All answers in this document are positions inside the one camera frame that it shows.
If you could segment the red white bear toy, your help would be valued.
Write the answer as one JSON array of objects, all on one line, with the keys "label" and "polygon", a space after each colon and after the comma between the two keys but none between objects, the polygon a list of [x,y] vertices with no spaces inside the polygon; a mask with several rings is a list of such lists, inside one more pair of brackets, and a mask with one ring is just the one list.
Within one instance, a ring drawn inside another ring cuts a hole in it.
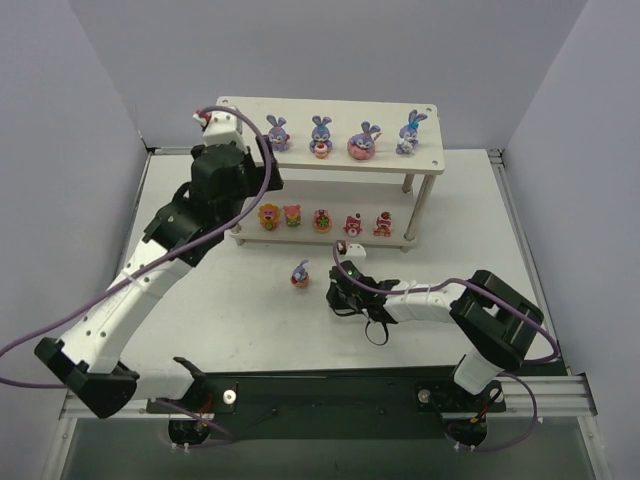
[{"label": "red white bear toy", "polygon": [[361,214],[356,212],[353,215],[348,215],[343,230],[348,237],[359,236],[363,231]]}]

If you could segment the purple bunny blue ears toy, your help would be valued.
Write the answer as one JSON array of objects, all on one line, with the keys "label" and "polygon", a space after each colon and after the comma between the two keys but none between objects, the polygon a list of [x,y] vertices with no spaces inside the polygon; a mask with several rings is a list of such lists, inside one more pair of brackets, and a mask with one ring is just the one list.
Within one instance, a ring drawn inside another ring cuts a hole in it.
[{"label": "purple bunny blue ears toy", "polygon": [[418,145],[418,130],[420,123],[428,118],[426,113],[419,113],[416,109],[408,114],[406,124],[398,132],[395,152],[397,155],[410,156],[415,153]]}]

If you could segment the orange lion toy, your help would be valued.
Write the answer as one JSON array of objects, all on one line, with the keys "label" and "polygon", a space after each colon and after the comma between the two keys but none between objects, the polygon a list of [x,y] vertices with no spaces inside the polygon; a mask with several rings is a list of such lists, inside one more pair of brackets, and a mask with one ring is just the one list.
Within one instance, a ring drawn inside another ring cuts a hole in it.
[{"label": "orange lion toy", "polygon": [[259,207],[258,218],[264,230],[273,231],[279,226],[280,208],[271,203],[263,204]]}]

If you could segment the purple bunny pink cake toy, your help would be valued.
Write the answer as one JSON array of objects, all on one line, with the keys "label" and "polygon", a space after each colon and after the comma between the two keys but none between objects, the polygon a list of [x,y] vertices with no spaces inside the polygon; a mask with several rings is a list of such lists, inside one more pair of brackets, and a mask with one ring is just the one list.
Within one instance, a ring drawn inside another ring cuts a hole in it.
[{"label": "purple bunny pink cake toy", "polygon": [[347,153],[356,161],[370,160],[376,151],[376,140],[381,135],[379,125],[368,121],[361,123],[361,132],[351,136],[347,142]]}]

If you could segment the red white strawberry toy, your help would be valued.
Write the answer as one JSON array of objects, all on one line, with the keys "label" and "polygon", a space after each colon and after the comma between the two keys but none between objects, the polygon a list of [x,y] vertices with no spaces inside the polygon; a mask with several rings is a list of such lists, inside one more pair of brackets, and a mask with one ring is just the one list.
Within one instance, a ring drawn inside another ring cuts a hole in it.
[{"label": "red white strawberry toy", "polygon": [[392,235],[392,214],[389,211],[383,211],[378,215],[373,234],[381,237],[390,237]]}]

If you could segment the pink bear burger toy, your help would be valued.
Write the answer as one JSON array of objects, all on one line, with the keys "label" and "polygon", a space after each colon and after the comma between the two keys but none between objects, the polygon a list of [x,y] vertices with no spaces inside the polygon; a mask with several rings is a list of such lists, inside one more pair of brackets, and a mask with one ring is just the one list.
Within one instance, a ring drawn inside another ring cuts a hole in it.
[{"label": "pink bear burger toy", "polygon": [[302,212],[300,205],[286,205],[283,207],[286,226],[289,228],[299,227],[302,222]]}]

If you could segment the purple bunny with ball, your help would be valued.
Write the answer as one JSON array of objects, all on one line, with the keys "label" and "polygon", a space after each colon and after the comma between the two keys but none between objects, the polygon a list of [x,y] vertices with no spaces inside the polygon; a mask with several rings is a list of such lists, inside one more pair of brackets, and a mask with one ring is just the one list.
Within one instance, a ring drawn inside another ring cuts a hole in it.
[{"label": "purple bunny with ball", "polygon": [[332,119],[328,116],[321,117],[319,115],[314,115],[312,117],[312,122],[314,124],[314,128],[311,132],[309,149],[316,158],[326,158],[333,149],[331,132],[328,128]]}]

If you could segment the pink bear clover toy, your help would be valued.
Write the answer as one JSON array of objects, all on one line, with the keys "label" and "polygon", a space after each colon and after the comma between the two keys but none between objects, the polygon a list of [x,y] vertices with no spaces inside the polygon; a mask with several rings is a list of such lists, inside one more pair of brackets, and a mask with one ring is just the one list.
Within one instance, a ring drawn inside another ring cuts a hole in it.
[{"label": "pink bear clover toy", "polygon": [[313,214],[312,226],[315,232],[324,234],[332,229],[332,218],[325,209],[318,209]]}]

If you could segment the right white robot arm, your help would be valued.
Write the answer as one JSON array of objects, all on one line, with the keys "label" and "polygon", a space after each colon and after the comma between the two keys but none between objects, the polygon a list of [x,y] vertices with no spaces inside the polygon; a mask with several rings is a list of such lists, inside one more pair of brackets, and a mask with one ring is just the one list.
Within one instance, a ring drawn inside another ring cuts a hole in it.
[{"label": "right white robot arm", "polygon": [[541,311],[486,270],[469,280],[430,286],[378,282],[345,260],[331,268],[329,278],[327,301],[336,314],[362,315],[384,331],[411,321],[456,325],[472,349],[454,370],[453,382],[471,395],[480,394],[499,373],[518,370],[543,333]]}]

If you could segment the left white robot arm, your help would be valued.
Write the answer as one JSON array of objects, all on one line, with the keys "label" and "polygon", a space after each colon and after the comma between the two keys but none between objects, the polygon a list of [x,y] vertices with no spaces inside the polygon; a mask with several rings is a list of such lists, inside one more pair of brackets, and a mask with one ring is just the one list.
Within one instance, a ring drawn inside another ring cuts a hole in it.
[{"label": "left white robot arm", "polygon": [[194,147],[190,180],[157,211],[105,298],[60,338],[36,345],[36,357],[96,417],[133,399],[140,376],[121,354],[155,305],[238,224],[247,199],[283,188],[271,141],[256,142],[261,165],[236,142]]}]

